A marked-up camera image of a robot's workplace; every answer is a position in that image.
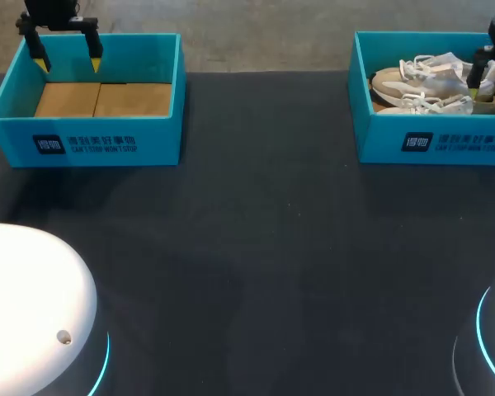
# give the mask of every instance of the white dome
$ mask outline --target white dome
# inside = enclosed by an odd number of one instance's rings
[[[96,310],[92,274],[67,243],[0,224],[0,396],[34,394],[59,377],[83,348]]]

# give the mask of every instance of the box logo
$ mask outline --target box logo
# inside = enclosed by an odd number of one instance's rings
[[[63,142],[56,134],[34,134],[33,141],[41,154],[66,154]]]
[[[431,132],[409,132],[405,135],[402,151],[425,153],[431,146]]]

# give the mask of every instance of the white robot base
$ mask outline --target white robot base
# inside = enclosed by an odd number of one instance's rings
[[[452,369],[459,396],[495,396],[495,281],[455,340]]]
[[[49,233],[0,224],[0,396],[102,396],[110,360],[82,258]]]

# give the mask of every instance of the cardboard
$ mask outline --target cardboard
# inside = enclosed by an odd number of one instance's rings
[[[171,84],[102,84],[95,117],[168,116]]]
[[[100,87],[98,82],[48,82],[35,117],[93,117]]]

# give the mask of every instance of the white sneaker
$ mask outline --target white sneaker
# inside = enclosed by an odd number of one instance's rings
[[[471,97],[457,95],[441,100],[438,97],[425,97],[406,93],[399,100],[399,107],[390,107],[378,114],[464,114],[473,113]]]
[[[372,79],[374,91],[388,103],[398,106],[405,94],[446,99],[454,95],[468,96],[467,77],[472,64],[449,52],[440,56],[419,55],[413,61],[399,61],[399,68],[386,68]],[[477,101],[491,101],[495,94],[495,61],[484,70]]]

